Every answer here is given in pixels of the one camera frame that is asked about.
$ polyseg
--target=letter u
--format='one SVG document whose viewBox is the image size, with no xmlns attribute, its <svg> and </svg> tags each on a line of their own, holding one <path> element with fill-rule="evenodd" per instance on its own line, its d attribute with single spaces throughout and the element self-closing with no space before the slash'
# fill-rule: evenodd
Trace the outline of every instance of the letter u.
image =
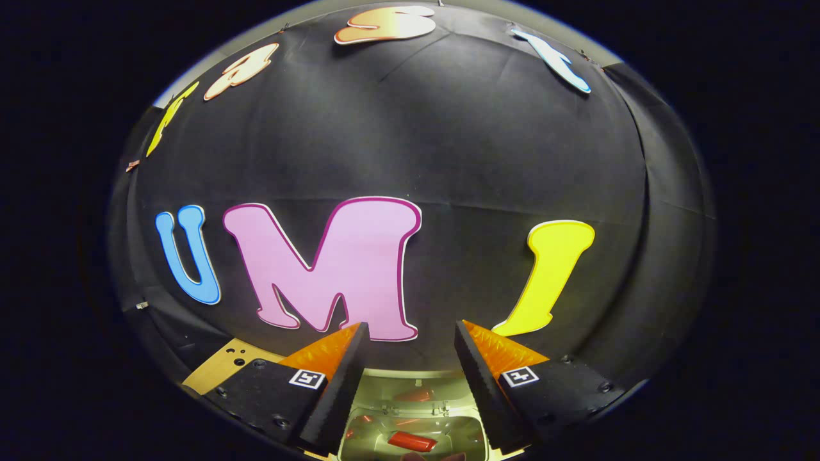
<svg viewBox="0 0 820 461">
<path fill-rule="evenodd" d="M 191 254 L 194 256 L 199 272 L 199 282 L 195 282 L 188 276 L 180 261 L 180 254 L 176 248 L 174 240 L 174 215 L 169 212 L 162 212 L 157 215 L 156 225 L 162 241 L 162 250 L 165 252 L 165 259 L 171 268 L 171 273 L 180 285 L 182 290 L 191 298 L 203 304 L 216 304 L 221 297 L 219 282 L 216 281 L 216 274 L 213 272 L 211 259 L 207 255 L 205 243 L 203 242 L 202 227 L 205 222 L 205 212 L 197 205 L 188 205 L 180 208 L 177 217 L 180 226 L 185 230 L 188 237 L 188 245 Z"/>
</svg>

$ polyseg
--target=cutout letter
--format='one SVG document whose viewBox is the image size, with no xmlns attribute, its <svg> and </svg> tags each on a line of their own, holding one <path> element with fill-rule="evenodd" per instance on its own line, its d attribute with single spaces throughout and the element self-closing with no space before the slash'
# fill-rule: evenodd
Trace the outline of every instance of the cutout letter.
<svg viewBox="0 0 820 461">
<path fill-rule="evenodd" d="M 162 120 L 159 122 L 159 126 L 157 127 L 157 131 L 154 133 L 154 137 L 151 139 L 151 144 L 148 145 L 148 152 L 145 154 L 145 157 L 151 155 L 151 152 L 157 145 L 159 144 L 159 140 L 162 138 L 162 130 L 171 123 L 171 119 L 174 118 L 176 115 L 176 110 L 180 108 L 182 105 L 182 100 L 187 98 L 194 92 L 194 90 L 199 86 L 199 82 L 196 82 L 190 86 L 190 88 L 186 89 L 181 95 L 177 96 L 174 99 L 174 102 L 168 106 L 168 110 L 165 111 L 165 115 L 162 116 Z"/>
<path fill-rule="evenodd" d="M 359 13 L 348 21 L 350 27 L 336 32 L 339 45 L 377 40 L 412 39 L 435 30 L 435 22 L 424 16 L 434 11 L 425 7 L 387 7 Z"/>
<path fill-rule="evenodd" d="M 530 42 L 530 45 L 535 48 L 535 52 L 537 52 L 538 55 L 541 56 L 541 59 L 547 63 L 547 66 L 555 71 L 556 74 L 560 75 L 561 78 L 566 80 L 567 83 L 578 88 L 584 93 L 591 92 L 590 86 L 586 84 L 584 79 L 572 73 L 572 70 L 569 66 L 567 66 L 567 64 L 572 64 L 572 61 L 558 52 L 557 49 L 549 46 L 549 44 L 544 40 L 539 39 L 534 35 L 521 32 L 520 30 L 513 30 L 512 32 L 522 39 L 525 39 L 527 42 Z"/>
<path fill-rule="evenodd" d="M 584 250 L 592 245 L 595 231 L 580 221 L 549 221 L 530 230 L 526 243 L 535 254 L 530 279 L 507 320 L 493 327 L 501 336 L 521 335 L 547 326 L 549 311 L 567 284 Z"/>
<path fill-rule="evenodd" d="M 242 56 L 222 72 L 222 77 L 213 82 L 211 88 L 205 92 L 205 100 L 209 101 L 219 96 L 220 93 L 228 89 L 229 86 L 243 84 L 259 71 L 271 63 L 271 55 L 279 47 L 278 43 L 265 45 L 256 51 L 252 51 Z"/>
<path fill-rule="evenodd" d="M 421 227 L 421 210 L 389 197 L 360 197 L 331 213 L 313 266 L 290 243 L 270 208 L 246 203 L 223 219 L 259 299 L 259 318 L 282 328 L 299 328 L 281 297 L 315 330 L 327 331 L 339 298 L 347 320 L 367 322 L 372 340 L 405 341 L 418 335 L 404 316 L 404 247 Z"/>
<path fill-rule="evenodd" d="M 157 215 L 155 224 L 157 225 L 159 238 L 162 241 L 165 259 L 168 261 L 168 266 L 171 267 L 171 273 L 174 274 L 176 283 L 180 284 L 180 287 L 188 296 L 203 304 L 216 304 L 220 299 L 219 282 L 216 281 L 211 259 L 207 255 L 205 242 L 203 241 L 202 228 L 205 222 L 205 212 L 197 205 L 188 205 L 180 208 L 177 217 L 180 219 L 180 226 L 185 229 L 185 235 L 188 237 L 188 245 L 191 248 L 191 254 L 194 256 L 194 264 L 196 264 L 199 271 L 200 281 L 191 280 L 191 277 L 185 272 L 185 268 L 182 267 L 180 254 L 176 249 L 176 241 L 172 232 L 174 230 L 174 215 L 169 212 L 162 212 Z"/>
</svg>

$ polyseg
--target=dark background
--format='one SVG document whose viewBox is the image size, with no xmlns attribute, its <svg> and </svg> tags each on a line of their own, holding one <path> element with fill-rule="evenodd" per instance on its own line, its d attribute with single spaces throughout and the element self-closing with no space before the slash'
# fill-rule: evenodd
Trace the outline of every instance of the dark background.
<svg viewBox="0 0 820 461">
<path fill-rule="evenodd" d="M 4 458 L 276 459 L 174 388 L 138 347 L 107 279 L 103 223 L 144 109 L 200 57 L 291 5 L 65 2 L 6 13 Z M 720 225 L 713 284 L 681 349 L 584 443 L 549 456 L 816 459 L 808 8 L 538 8 L 663 92 L 701 147 Z"/>
</svg>

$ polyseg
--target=bolt hole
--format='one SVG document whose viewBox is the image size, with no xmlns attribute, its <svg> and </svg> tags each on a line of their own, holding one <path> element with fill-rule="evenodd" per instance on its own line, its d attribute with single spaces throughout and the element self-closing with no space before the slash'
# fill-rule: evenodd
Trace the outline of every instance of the bolt hole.
<svg viewBox="0 0 820 461">
<path fill-rule="evenodd" d="M 283 431 L 290 427 L 290 421 L 278 414 L 273 415 L 273 423 Z"/>
<path fill-rule="evenodd" d="M 539 426 L 549 426 L 550 424 L 555 422 L 555 415 L 551 414 L 551 413 L 547 413 L 544 416 L 542 416 L 541 418 L 538 418 L 536 420 L 536 422 L 538 423 Z"/>
</svg>

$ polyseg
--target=letter m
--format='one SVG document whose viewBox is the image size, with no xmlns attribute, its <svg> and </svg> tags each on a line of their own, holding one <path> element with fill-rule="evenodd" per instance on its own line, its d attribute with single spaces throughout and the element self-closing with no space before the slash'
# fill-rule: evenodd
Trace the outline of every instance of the letter m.
<svg viewBox="0 0 820 461">
<path fill-rule="evenodd" d="M 223 218 L 236 243 L 259 299 L 264 322 L 299 328 L 285 310 L 285 297 L 317 331 L 327 331 L 339 298 L 347 320 L 367 322 L 372 340 L 406 341 L 418 335 L 404 316 L 404 247 L 421 227 L 421 210 L 388 197 L 342 202 L 331 213 L 313 266 L 290 243 L 270 208 L 246 203 Z"/>
</svg>

